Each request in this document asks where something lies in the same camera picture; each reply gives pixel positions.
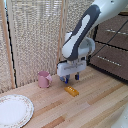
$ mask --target cabinet door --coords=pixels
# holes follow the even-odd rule
[[[107,43],[127,20],[128,16],[118,15],[101,23],[98,27],[96,41]],[[109,44],[128,50],[128,24],[121,29]]]
[[[103,46],[96,43],[94,54]],[[114,47],[106,46],[91,59],[91,64],[128,80],[128,52]]]

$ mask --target pink mug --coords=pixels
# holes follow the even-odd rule
[[[40,71],[38,73],[38,85],[41,88],[48,88],[52,82],[51,75],[46,71]]]

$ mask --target small yellow block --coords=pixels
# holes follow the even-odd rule
[[[79,92],[77,91],[77,90],[75,90],[73,87],[71,87],[71,86],[68,86],[68,87],[65,87],[64,88],[64,90],[66,91],[66,92],[68,92],[69,94],[71,94],[72,96],[77,96],[77,95],[79,95]]]

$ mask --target light wood countertop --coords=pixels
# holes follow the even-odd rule
[[[69,83],[52,76],[50,88],[39,88],[32,83],[0,94],[0,97],[19,94],[34,104],[34,114],[24,128],[110,128],[118,119],[128,102],[128,86],[91,67],[74,75]],[[79,95],[72,97],[64,90],[75,88]]]

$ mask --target cable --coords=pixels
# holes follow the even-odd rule
[[[115,35],[114,35],[101,49],[99,49],[99,51],[97,51],[93,56],[91,56],[91,57],[89,58],[89,60],[90,60],[92,57],[94,57],[97,53],[99,53],[107,44],[109,44],[110,41],[113,40],[113,38],[117,35],[117,33],[124,27],[124,25],[125,25],[127,22],[128,22],[128,20],[121,26],[121,28],[115,33]]]

